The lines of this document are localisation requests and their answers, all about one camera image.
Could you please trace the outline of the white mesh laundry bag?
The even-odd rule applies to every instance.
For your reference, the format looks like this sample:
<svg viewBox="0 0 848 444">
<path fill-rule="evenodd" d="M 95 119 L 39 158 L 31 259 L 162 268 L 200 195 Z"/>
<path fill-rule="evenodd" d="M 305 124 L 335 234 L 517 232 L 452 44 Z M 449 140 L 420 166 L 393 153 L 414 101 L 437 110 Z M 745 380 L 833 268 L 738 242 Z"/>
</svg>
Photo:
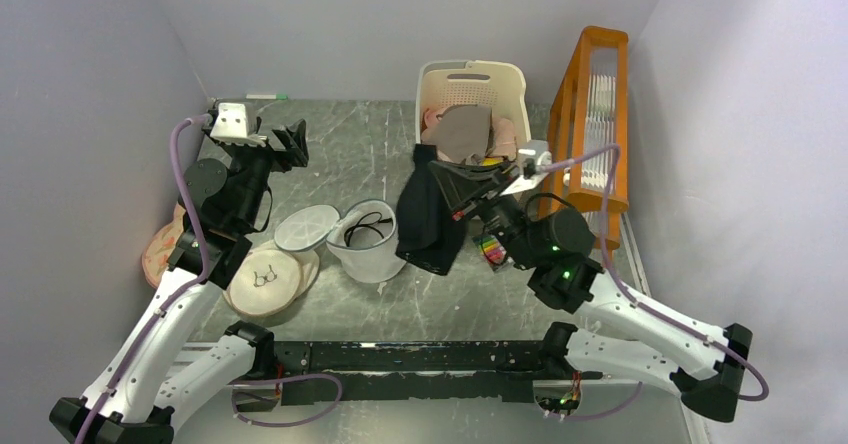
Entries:
<svg viewBox="0 0 848 444">
<path fill-rule="evenodd" d="M 363 200 L 346 212 L 329 204 L 305 207 L 278 224 L 273 239 L 281 250 L 290 252 L 324 245 L 350 278 L 364 284 L 388 281 L 406 264 L 395 255 L 394 208 L 380 199 Z"/>
</svg>

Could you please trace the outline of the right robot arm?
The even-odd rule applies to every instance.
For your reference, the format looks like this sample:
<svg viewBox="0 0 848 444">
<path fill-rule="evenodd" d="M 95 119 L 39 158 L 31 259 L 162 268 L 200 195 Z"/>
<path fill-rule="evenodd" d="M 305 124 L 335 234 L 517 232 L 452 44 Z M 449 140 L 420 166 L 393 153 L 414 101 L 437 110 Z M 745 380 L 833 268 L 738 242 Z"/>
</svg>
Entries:
<svg viewBox="0 0 848 444">
<path fill-rule="evenodd" d="M 513 264 L 528 270 L 529 288 L 554 310 L 599 321 L 627 334 L 609 341 L 572 324 L 552 324 L 539 353 L 542 370 L 603 372 L 654 386 L 694 413 L 730 423 L 753 333 L 734 323 L 719 327 L 679 313 L 625 284 L 592 259 L 594 234 L 576 209 L 532 219 L 506 190 L 513 166 L 473 167 L 434 161 L 428 168 L 456 221 L 478 217 Z"/>
</svg>

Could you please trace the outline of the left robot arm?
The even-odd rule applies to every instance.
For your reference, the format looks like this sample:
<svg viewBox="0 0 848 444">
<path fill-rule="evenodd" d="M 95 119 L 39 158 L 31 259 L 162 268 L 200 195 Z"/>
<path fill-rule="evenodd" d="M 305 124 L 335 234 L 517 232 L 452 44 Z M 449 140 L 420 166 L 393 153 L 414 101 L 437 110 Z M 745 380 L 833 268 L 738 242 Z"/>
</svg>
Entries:
<svg viewBox="0 0 848 444">
<path fill-rule="evenodd" d="M 171 374 L 170 367 L 247 257 L 270 174 L 308 164 L 306 123 L 275 128 L 275 144 L 252 118 L 202 114 L 185 125 L 200 126 L 231 161 L 183 167 L 180 134 L 172 132 L 169 153 L 184 229 L 150 304 L 116 356 L 80 397 L 53 406 L 50 423 L 70 443 L 169 443 L 226 386 L 267 384 L 281 375 L 272 332 L 244 321 L 184 370 Z"/>
</svg>

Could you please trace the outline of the black bra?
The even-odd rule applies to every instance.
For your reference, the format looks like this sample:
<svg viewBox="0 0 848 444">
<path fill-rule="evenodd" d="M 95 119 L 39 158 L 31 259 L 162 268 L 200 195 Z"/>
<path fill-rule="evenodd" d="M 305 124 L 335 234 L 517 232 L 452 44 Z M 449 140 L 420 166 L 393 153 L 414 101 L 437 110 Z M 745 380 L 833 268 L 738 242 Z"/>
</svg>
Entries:
<svg viewBox="0 0 848 444">
<path fill-rule="evenodd" d="M 467 226 L 453 219 L 429 168 L 437 158 L 434 146 L 417 144 L 413 149 L 413 171 L 396 206 L 395 255 L 419 269 L 445 276 L 465 242 Z"/>
</svg>

